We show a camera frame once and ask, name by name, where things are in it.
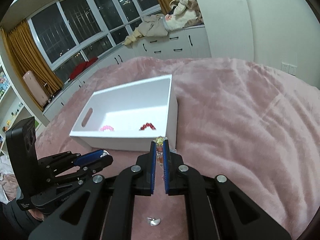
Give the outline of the silver pearl hair clip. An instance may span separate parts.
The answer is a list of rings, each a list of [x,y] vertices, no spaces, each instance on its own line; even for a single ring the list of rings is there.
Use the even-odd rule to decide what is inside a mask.
[[[158,226],[161,223],[161,219],[160,218],[152,218],[152,217],[148,217],[148,224],[150,226]]]

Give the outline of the white storage box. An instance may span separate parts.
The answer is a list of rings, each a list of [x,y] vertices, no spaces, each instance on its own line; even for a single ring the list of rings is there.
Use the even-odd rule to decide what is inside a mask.
[[[176,147],[178,103],[172,75],[94,92],[69,136],[82,146],[148,152],[157,137]]]

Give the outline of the pink upright case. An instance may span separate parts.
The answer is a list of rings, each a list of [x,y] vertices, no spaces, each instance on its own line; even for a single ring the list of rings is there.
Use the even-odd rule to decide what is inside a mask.
[[[44,87],[38,82],[33,72],[31,70],[27,71],[23,76],[23,80],[25,81],[25,84],[29,88],[37,103],[41,107],[44,107],[48,102],[49,97],[44,91]]]

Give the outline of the white bookshelf with toys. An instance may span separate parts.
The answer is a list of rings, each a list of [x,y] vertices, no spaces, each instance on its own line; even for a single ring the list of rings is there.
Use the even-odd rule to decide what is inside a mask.
[[[33,115],[19,98],[14,89],[5,64],[1,59],[1,155],[8,155],[7,142],[5,139],[6,132],[22,119]]]

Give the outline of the red cushion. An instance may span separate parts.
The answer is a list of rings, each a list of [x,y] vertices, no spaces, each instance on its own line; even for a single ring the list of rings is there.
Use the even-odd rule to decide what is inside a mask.
[[[74,80],[78,75],[80,75],[84,70],[89,68],[93,63],[95,63],[98,60],[97,57],[91,58],[89,61],[85,61],[75,67],[75,69],[71,72],[69,79],[72,81]]]

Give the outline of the pink plush blanket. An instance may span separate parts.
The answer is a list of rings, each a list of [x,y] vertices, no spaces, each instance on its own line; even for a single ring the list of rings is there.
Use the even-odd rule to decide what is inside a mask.
[[[69,133],[92,93],[166,74],[177,96],[183,161],[205,176],[227,176],[293,239],[317,229],[319,90],[268,66],[137,57],[99,68],[37,137],[37,155],[87,153]]]

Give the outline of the large window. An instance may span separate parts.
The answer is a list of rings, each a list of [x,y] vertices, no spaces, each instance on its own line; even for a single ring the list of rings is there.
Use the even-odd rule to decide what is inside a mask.
[[[57,0],[28,24],[49,68],[66,83],[77,65],[121,44],[144,16],[160,11],[157,0]]]

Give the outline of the mustard yellow curtain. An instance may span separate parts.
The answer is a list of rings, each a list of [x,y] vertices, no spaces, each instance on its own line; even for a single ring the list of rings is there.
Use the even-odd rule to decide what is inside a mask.
[[[63,82],[54,74],[40,53],[26,20],[22,20],[10,31],[1,27],[1,38],[3,59],[8,61],[7,70],[20,98],[27,103],[29,109],[43,111],[44,105],[37,102],[31,93],[23,80],[24,74],[31,71],[46,95],[58,92],[63,87]]]

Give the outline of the white drawer cabinet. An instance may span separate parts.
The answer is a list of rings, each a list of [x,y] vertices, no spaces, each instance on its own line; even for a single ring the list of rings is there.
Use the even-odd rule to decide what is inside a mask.
[[[72,95],[99,69],[121,64],[134,57],[148,56],[161,60],[211,57],[209,41],[204,25],[170,32],[166,37],[146,37],[128,46],[119,46],[101,55],[89,68],[67,83],[44,110],[44,116],[52,121]]]

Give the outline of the white wardrobe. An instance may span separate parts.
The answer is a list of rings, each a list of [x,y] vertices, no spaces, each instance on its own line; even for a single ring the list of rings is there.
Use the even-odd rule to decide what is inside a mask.
[[[306,0],[197,0],[212,57],[253,61],[319,86],[319,21]]]

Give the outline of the wall power socket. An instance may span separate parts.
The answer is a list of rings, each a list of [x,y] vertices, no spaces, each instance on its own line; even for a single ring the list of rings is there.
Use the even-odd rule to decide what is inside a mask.
[[[282,63],[282,64],[281,64],[281,70],[282,70],[283,72],[286,72],[287,74],[296,76],[297,67],[296,67],[296,66],[293,66],[293,65],[291,65],[291,64],[288,64],[288,63]]]

